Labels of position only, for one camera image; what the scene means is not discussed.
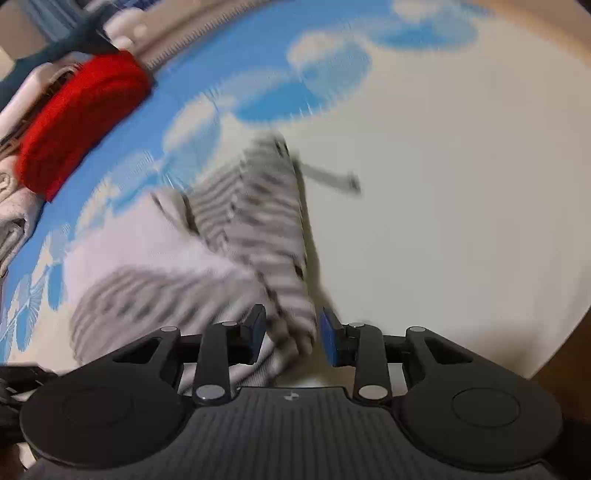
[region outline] round black pad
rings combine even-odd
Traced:
[[[177,393],[138,365],[82,368],[38,389],[21,411],[38,455],[78,468],[112,468],[167,445],[183,420]]]
[[[400,418],[417,446],[481,471],[539,460],[562,428],[550,394],[483,361],[432,367],[402,400]]]

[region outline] folded towel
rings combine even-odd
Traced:
[[[80,64],[60,67],[44,64],[41,73],[32,72],[10,103],[0,113],[0,158],[12,154],[47,102],[80,70]]]
[[[241,322],[261,304],[259,359],[233,366],[230,381],[265,385],[311,352],[316,315],[305,272],[296,174],[283,140],[272,137],[186,197],[147,194],[72,246],[64,282],[76,309],[74,357],[85,364],[164,325],[192,335]]]
[[[18,157],[12,155],[0,161],[0,202],[6,200],[18,187],[18,180],[14,174],[17,160]]]
[[[0,277],[35,231],[43,199],[21,187],[0,203]]]
[[[150,90],[148,74],[126,51],[84,64],[25,134],[17,162],[21,183],[51,201],[89,150]]]

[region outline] red knitted cloth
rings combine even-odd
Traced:
[[[30,190],[49,202],[82,158],[150,94],[151,80],[131,53],[86,63],[27,130],[16,165]]]

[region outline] bed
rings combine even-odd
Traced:
[[[193,44],[84,160],[11,264],[0,359],[75,368],[69,244],[277,130],[306,179],[310,287],[343,323],[422,325],[532,375],[591,304],[591,70],[466,2],[272,2]],[[342,384],[316,352],[281,381]]]

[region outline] ribbed black surface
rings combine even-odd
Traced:
[[[389,413],[351,403],[341,388],[243,388],[222,407],[197,410],[176,440],[140,463],[80,471],[44,460],[24,479],[451,480],[553,479],[541,465],[466,472],[417,450]]]

